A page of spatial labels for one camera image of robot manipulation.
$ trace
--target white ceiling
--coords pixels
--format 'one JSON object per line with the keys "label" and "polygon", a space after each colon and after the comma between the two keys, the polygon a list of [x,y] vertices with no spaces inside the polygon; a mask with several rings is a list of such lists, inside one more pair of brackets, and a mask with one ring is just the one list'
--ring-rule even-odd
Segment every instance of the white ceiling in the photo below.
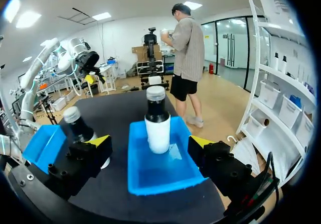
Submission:
{"label": "white ceiling", "polygon": [[[54,37],[62,40],[74,32],[96,24],[83,26],[57,17],[68,18],[75,15],[73,7],[90,16],[109,12],[112,18],[106,21],[112,21],[131,17],[171,16],[173,5],[185,1],[203,4],[201,8],[192,12],[198,19],[249,7],[248,0],[21,0],[21,9],[13,23],[7,24],[1,30],[5,39],[0,48],[0,64],[6,64],[4,73],[10,72],[25,64],[22,63],[24,58],[36,56],[44,40]],[[254,0],[254,3],[257,6],[261,5],[260,0]],[[41,13],[42,17],[30,28],[15,28],[19,15],[26,10]]]}

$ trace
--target cardboard box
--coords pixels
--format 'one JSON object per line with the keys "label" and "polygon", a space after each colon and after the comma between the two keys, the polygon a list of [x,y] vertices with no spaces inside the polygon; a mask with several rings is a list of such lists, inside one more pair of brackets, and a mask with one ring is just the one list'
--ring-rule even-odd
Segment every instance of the cardboard box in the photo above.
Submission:
{"label": "cardboard box", "polygon": [[[132,47],[131,49],[132,53],[137,54],[138,62],[148,62],[149,59],[147,57],[147,46],[141,46],[141,47]],[[159,45],[154,45],[154,55],[156,61],[162,60],[162,52],[160,50]]]}

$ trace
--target fire extinguisher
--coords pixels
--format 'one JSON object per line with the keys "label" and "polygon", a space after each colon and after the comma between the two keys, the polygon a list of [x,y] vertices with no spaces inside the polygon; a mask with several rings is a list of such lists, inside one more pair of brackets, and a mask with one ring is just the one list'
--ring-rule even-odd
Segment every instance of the fire extinguisher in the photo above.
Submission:
{"label": "fire extinguisher", "polygon": [[209,73],[210,73],[210,74],[214,74],[214,65],[213,65],[213,63],[210,63]]}

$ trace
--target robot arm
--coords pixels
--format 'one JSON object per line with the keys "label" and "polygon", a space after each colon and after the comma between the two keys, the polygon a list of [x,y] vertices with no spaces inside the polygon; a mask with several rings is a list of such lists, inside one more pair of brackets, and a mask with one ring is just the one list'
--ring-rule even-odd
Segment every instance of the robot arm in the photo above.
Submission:
{"label": "robot arm", "polygon": [[29,123],[33,120],[34,101],[37,94],[38,82],[35,77],[40,69],[45,65],[51,53],[54,53],[59,58],[63,58],[67,51],[61,46],[57,38],[47,42],[45,48],[33,61],[31,67],[27,70],[21,79],[21,88],[25,90],[26,95],[21,106],[21,129],[25,133],[33,134],[34,129],[29,127]]}
{"label": "robot arm", "polygon": [[21,159],[21,151],[26,148],[34,131],[39,129],[40,125],[33,122],[34,101],[38,89],[38,82],[35,80],[35,77],[45,65],[51,53],[59,58],[58,68],[63,73],[62,76],[67,75],[75,78],[78,84],[80,84],[78,80],[79,72],[76,74],[77,66],[74,63],[81,67],[84,75],[94,71],[98,76],[102,77],[99,73],[99,68],[94,67],[99,59],[99,55],[96,52],[89,52],[78,38],[73,38],[69,41],[69,51],[61,46],[57,38],[48,41],[45,48],[36,57],[31,67],[21,79],[20,85],[26,94],[21,106],[20,126],[15,131],[13,139],[0,135],[2,141],[0,144],[0,154]]}

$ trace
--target striped shirt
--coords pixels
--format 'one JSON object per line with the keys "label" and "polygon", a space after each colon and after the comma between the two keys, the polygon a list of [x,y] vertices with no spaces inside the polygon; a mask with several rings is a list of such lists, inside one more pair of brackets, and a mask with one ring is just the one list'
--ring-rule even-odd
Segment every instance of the striped shirt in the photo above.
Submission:
{"label": "striped shirt", "polygon": [[174,74],[182,79],[198,82],[204,66],[204,40],[201,26],[192,17],[181,19],[173,33],[176,49]]}

